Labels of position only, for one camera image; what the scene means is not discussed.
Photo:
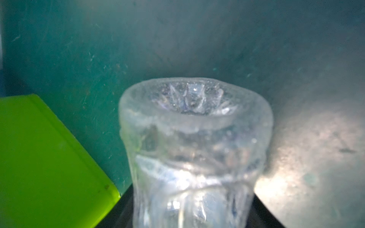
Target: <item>bright green plastic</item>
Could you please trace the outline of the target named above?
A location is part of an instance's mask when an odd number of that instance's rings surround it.
[[[119,198],[38,96],[0,99],[0,227],[93,228]]]

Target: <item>clear glass object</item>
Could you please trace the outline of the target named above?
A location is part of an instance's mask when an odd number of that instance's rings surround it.
[[[134,185],[134,228],[243,228],[273,125],[260,95],[208,78],[128,88],[120,135]]]

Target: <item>lime green panel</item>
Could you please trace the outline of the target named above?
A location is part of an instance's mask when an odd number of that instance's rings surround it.
[[[0,99],[0,227],[92,228],[120,195],[36,95]]]

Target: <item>gray surface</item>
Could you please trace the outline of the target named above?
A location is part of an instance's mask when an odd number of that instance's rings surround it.
[[[16,8],[6,11],[4,69],[119,189],[128,181],[115,171],[127,170],[114,109],[122,91],[154,77],[212,77],[273,108],[255,191],[287,228],[365,227],[364,1],[2,2]]]

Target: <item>dark spot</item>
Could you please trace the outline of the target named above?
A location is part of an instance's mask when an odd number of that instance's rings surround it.
[[[342,148],[338,150],[341,153],[346,153],[346,154],[353,154],[353,153],[357,153],[356,150],[351,150],[349,148]]]

